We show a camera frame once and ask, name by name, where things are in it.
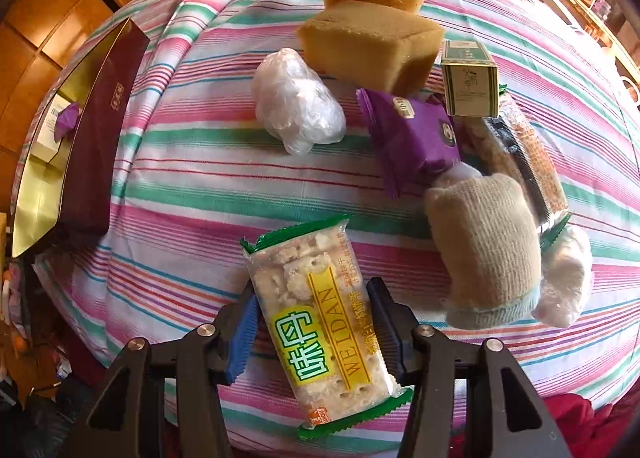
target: purple wrapper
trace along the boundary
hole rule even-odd
[[[456,136],[442,104],[370,89],[359,89],[356,95],[382,166],[385,190],[392,198],[399,197],[418,172],[435,178],[460,161]]]
[[[69,131],[73,131],[78,124],[80,108],[78,102],[67,105],[56,118],[56,126],[53,129],[53,140],[59,142]]]

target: striped tablecloth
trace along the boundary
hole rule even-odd
[[[421,212],[422,189],[385,196],[354,87],[324,78],[348,133],[305,157],[287,155],[255,123],[254,70],[267,53],[300,49],[296,27],[321,9],[322,0],[135,0],[82,48],[71,65],[129,16],[151,39],[122,128],[108,235],[98,247],[36,261],[69,324],[105,365],[134,335],[179,338],[237,297],[247,278],[240,237],[349,213],[364,276],[383,276],[418,318],[456,339],[500,337],[543,396],[572,391],[596,407],[620,398],[640,373],[640,120],[597,46],[537,0],[426,0],[420,10],[447,38],[477,39],[491,51],[594,254],[593,296],[571,328],[529,318],[463,332],[438,311],[449,278]],[[443,90],[437,65],[428,88]],[[407,414],[297,442],[302,413],[264,330],[245,373],[220,390],[233,443],[274,456],[392,456]],[[175,384],[167,405],[174,418]],[[462,410],[459,398],[456,415]]]

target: open box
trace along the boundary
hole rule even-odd
[[[47,102],[18,188],[13,257],[33,255],[50,245],[96,243],[109,230],[113,163],[148,42],[132,20],[121,22],[80,60]],[[42,127],[47,127],[54,99],[78,102],[82,113],[75,131],[60,140],[46,162],[32,151]]]

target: metal screw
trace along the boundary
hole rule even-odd
[[[127,348],[129,348],[132,352],[136,352],[145,347],[145,340],[142,337],[136,337],[127,343]]]
[[[210,337],[216,332],[216,327],[213,324],[201,324],[198,326],[198,335],[200,337]]]
[[[502,341],[499,341],[498,339],[489,339],[486,342],[486,347],[492,352],[499,352],[504,348],[504,344],[502,344]]]
[[[421,324],[415,330],[418,332],[418,335],[422,335],[423,337],[433,337],[435,333],[433,327],[428,324]]]

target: beige glove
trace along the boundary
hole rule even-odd
[[[451,276],[447,323],[478,330],[518,320],[540,296],[540,245],[522,188],[504,174],[426,193],[431,232]]]

